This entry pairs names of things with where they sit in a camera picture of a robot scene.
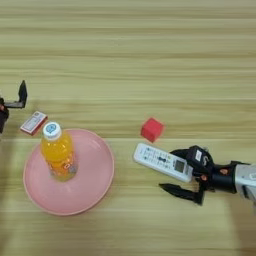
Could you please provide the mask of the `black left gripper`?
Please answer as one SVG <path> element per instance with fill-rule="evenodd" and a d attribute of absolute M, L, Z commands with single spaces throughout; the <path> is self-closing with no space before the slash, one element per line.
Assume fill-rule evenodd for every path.
<path fill-rule="evenodd" d="M 3 133 L 5 122 L 9 118 L 9 109 L 17 108 L 22 109 L 25 107 L 25 103 L 27 101 L 27 88 L 26 82 L 22 81 L 19 87 L 19 101 L 20 102 L 5 102 L 2 97 L 0 97 L 0 134 Z"/>

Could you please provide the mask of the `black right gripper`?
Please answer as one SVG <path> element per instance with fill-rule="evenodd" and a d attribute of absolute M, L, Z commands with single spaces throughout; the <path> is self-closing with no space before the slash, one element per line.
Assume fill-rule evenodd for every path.
<path fill-rule="evenodd" d="M 187 159 L 189 149 L 176 149 L 171 151 L 171 154 L 182 159 Z M 193 176 L 199 183 L 199 190 L 197 192 L 183 189 L 179 185 L 170 183 L 162 183 L 160 187 L 175 197 L 202 205 L 205 191 L 214 192 L 215 190 L 221 190 L 232 194 L 237 192 L 235 187 L 235 169 L 238 164 L 238 161 L 231 161 L 227 165 L 213 164 L 211 169 L 206 173 L 193 170 Z"/>

